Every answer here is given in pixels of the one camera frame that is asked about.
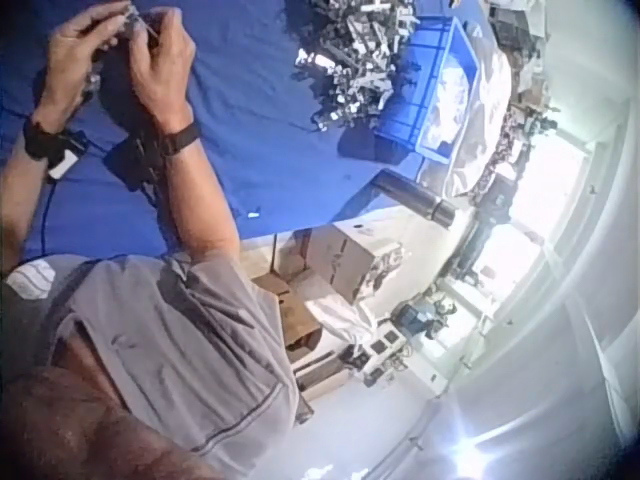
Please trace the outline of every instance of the man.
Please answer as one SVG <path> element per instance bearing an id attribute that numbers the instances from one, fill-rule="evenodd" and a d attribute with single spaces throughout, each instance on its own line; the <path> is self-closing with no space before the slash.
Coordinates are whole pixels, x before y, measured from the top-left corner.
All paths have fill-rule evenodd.
<path id="1" fill-rule="evenodd" d="M 57 255 L 18 266 L 46 140 L 81 105 L 92 56 L 117 43 L 127 7 L 92 7 L 54 32 L 42 98 L 2 173 L 3 454 L 20 478 L 243 477 L 291 428 L 297 389 L 276 299 L 238 266 L 238 233 L 197 139 L 186 100 L 195 45 L 179 10 L 163 13 L 153 51 L 136 25 L 130 67 L 169 149 L 190 265 Z"/>

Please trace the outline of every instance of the blue tablecloth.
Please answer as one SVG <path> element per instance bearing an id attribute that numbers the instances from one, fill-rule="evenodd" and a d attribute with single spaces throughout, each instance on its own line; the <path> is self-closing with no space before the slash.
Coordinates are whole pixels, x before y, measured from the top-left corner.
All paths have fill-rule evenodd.
<path id="1" fill-rule="evenodd" d="M 16 10 L 0 51 L 0 158 L 6 159 L 42 82 L 48 33 L 91 2 L 33 0 Z M 189 100 L 209 159 L 242 238 L 326 224 L 388 206 L 367 190 L 381 168 L 415 178 L 423 159 L 375 139 L 364 129 L 313 131 L 318 110 L 310 80 L 295 78 L 304 0 L 180 0 L 198 53 Z M 422 0 L 421 14 L 451 14 L 440 0 Z M 155 6 L 137 1 L 141 11 Z M 488 29 L 477 0 L 456 15 Z M 88 154 L 59 183 L 46 222 L 47 253 L 110 257 L 160 255 L 171 248 L 156 210 L 116 173 L 130 166 L 122 147 L 135 128 L 126 51 L 105 60 L 102 93 L 74 118 L 92 141 Z M 44 200 L 25 256 L 41 251 Z"/>

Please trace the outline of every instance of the gray shirt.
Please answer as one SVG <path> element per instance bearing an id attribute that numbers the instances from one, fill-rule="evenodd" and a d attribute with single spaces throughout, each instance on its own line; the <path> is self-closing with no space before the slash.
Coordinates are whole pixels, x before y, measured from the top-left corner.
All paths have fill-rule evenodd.
<path id="1" fill-rule="evenodd" d="M 54 256 L 2 286 L 3 383 L 82 324 L 133 415 L 225 478 L 291 429 L 298 392 L 276 297 L 222 254 L 193 266 Z"/>

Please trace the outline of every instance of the blue crate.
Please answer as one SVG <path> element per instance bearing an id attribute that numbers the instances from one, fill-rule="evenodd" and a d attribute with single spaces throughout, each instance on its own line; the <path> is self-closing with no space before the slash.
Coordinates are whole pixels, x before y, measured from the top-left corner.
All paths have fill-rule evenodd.
<path id="1" fill-rule="evenodd" d="M 427 119 L 435 104 L 435 91 L 447 55 L 453 56 L 469 80 L 469 94 L 478 76 L 478 60 L 460 21 L 455 17 L 419 17 L 402 58 L 402 75 L 415 85 L 396 86 L 382 114 L 376 133 L 394 140 L 425 157 L 440 163 L 451 162 L 453 144 L 441 143 L 437 149 L 419 144 L 429 128 Z M 412 65 L 420 65 L 416 71 Z"/>

